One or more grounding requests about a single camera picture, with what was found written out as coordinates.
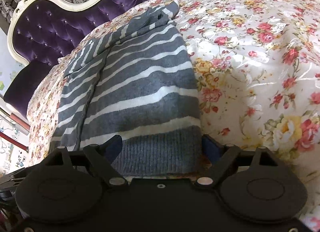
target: folded garment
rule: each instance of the folded garment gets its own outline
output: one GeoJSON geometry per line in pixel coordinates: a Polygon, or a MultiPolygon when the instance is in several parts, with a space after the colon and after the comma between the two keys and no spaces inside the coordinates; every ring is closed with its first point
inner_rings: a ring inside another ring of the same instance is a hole
{"type": "Polygon", "coordinates": [[[177,1],[93,38],[70,60],[50,149],[79,150],[115,134],[124,175],[187,173],[201,154],[196,80],[172,19],[177,1]]]}

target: dark purple cushion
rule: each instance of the dark purple cushion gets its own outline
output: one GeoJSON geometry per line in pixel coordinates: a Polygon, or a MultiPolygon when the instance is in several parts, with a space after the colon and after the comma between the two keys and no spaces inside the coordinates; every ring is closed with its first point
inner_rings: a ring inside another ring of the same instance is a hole
{"type": "Polygon", "coordinates": [[[85,11],[65,11],[37,0],[23,12],[13,32],[13,47],[28,61],[51,66],[69,54],[97,26],[146,0],[101,0],[85,11]]]}
{"type": "Polygon", "coordinates": [[[14,78],[5,92],[3,100],[17,109],[23,116],[26,116],[28,103],[33,93],[44,77],[48,75],[51,68],[51,66],[43,62],[30,62],[14,78]]]}

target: purple tufted headboard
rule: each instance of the purple tufted headboard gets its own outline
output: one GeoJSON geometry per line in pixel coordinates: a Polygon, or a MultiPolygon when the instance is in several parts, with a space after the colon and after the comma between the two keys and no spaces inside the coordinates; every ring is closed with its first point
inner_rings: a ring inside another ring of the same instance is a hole
{"type": "Polygon", "coordinates": [[[9,28],[9,51],[25,65],[39,61],[53,67],[94,28],[144,1],[89,0],[71,4],[64,0],[22,0],[9,28]]]}

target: bed sheet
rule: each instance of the bed sheet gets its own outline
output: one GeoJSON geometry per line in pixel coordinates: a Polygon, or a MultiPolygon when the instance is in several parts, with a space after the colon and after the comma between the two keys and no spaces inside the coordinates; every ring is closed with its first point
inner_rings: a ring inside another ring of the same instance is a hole
{"type": "MultiPolygon", "coordinates": [[[[60,60],[28,109],[30,164],[40,162],[58,121],[69,60],[92,37],[126,24],[149,0],[107,22],[60,60]]],[[[300,217],[320,229],[320,0],[178,0],[174,19],[197,79],[201,125],[222,144],[265,145],[308,189],[300,217]]]]}

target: knit fabric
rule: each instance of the knit fabric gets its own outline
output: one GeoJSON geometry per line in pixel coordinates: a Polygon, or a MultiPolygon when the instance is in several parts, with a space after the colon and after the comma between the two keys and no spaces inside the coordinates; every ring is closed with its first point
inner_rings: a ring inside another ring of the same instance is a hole
{"type": "Polygon", "coordinates": [[[78,150],[116,134],[123,175],[195,171],[201,154],[196,80],[172,19],[177,1],[149,8],[117,31],[91,39],[65,70],[50,149],[78,150]]]}

